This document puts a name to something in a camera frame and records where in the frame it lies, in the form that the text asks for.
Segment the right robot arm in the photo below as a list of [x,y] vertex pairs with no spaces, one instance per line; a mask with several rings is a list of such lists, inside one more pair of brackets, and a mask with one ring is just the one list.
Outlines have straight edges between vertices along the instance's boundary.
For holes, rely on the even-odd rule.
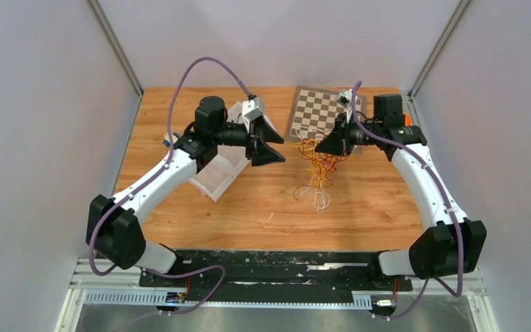
[[420,127],[410,124],[398,94],[375,95],[373,116],[356,120],[360,98],[351,90],[335,98],[344,108],[316,151],[349,156],[354,147],[375,145],[403,177],[420,213],[424,232],[407,249],[380,252],[367,270],[375,288],[386,288],[395,275],[432,279],[475,270],[487,230],[457,204],[433,165]]

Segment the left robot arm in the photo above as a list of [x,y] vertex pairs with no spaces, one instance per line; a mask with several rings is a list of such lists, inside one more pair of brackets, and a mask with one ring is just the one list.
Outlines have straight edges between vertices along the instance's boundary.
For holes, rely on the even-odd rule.
[[183,280],[184,268],[167,246],[147,241],[142,224],[178,186],[201,172],[218,154],[218,146],[242,147],[252,166],[283,163],[285,158],[272,143],[284,139],[263,114],[263,101],[253,95],[240,103],[240,122],[229,120],[222,98],[203,98],[194,121],[173,144],[168,154],[127,189],[108,198],[96,196],[90,204],[86,229],[89,263],[97,275],[94,254],[108,259],[114,268],[138,267],[157,273],[166,286]]

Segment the orange plastic elbow piece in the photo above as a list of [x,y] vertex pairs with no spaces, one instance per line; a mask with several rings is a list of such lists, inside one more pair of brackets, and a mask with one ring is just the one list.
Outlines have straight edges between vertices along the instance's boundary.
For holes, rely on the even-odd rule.
[[411,118],[407,114],[404,114],[404,125],[405,126],[411,126],[412,125]]

